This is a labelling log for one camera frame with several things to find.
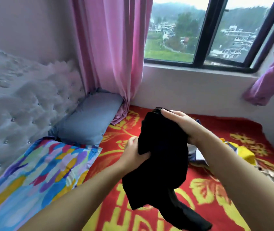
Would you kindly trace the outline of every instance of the window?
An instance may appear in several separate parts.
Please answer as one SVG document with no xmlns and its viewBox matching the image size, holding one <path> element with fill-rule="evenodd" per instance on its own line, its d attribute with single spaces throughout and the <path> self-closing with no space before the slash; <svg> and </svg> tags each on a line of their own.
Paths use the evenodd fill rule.
<svg viewBox="0 0 274 231">
<path fill-rule="evenodd" d="M 274 0 L 154 0 L 145 62 L 253 73 L 273 25 Z"/>
</svg>

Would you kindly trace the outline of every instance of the white wall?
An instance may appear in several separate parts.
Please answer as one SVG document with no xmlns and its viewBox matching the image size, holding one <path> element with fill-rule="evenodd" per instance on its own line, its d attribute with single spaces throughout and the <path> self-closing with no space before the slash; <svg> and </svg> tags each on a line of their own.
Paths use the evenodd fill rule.
<svg viewBox="0 0 274 231">
<path fill-rule="evenodd" d="M 0 0 L 0 49 L 46 64 L 75 57 L 68 0 Z"/>
<path fill-rule="evenodd" d="M 272 61 L 273 56 L 269 55 L 259 73 Z M 262 124 L 274 146 L 274 97 L 264 107 L 255 107 L 241 99 L 257 75 L 146 64 L 132 104 L 191 114 L 249 118 Z"/>
</svg>

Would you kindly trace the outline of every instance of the window sill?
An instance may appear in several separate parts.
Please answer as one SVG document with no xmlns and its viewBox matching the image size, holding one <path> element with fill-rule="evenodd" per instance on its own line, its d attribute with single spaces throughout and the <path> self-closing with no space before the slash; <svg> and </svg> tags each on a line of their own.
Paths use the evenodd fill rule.
<svg viewBox="0 0 274 231">
<path fill-rule="evenodd" d="M 144 67 L 154 67 L 154 68 L 169 69 L 169 70 L 181 70 L 181 71 L 189 71 L 189 72 L 196 72 L 196 73 L 202 73 L 202 74 L 231 75 L 231 76 L 248 77 L 248 78 L 258 78 L 260 76 L 258 72 L 247 74 L 247 73 L 231 72 L 231 71 L 223 71 L 223 70 L 200 69 L 200 68 L 181 67 L 181 66 L 168 66 L 168 65 L 153 64 L 153 63 L 144 63 Z"/>
</svg>

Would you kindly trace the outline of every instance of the forearm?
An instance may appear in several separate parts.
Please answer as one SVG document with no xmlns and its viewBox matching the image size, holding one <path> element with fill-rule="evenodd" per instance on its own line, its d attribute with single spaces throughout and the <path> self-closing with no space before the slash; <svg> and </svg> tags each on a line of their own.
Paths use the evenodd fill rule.
<svg viewBox="0 0 274 231">
<path fill-rule="evenodd" d="M 200 139 L 198 149 L 250 228 L 274 230 L 274 183 L 208 130 Z"/>
<path fill-rule="evenodd" d="M 81 230 L 125 173 L 120 164 L 113 164 L 52 202 L 33 216 L 19 231 Z"/>
</svg>

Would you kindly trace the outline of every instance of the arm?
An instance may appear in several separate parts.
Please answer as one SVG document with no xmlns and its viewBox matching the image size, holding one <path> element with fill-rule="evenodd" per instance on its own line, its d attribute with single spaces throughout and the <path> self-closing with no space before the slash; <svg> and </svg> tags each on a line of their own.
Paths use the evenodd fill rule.
<svg viewBox="0 0 274 231">
<path fill-rule="evenodd" d="M 274 183 L 186 114 L 161 112 L 189 135 L 249 227 L 274 230 Z"/>
<path fill-rule="evenodd" d="M 128 140 L 120 159 L 33 216 L 19 231 L 81 230 L 117 182 L 150 157 L 138 154 L 138 139 Z"/>
</svg>

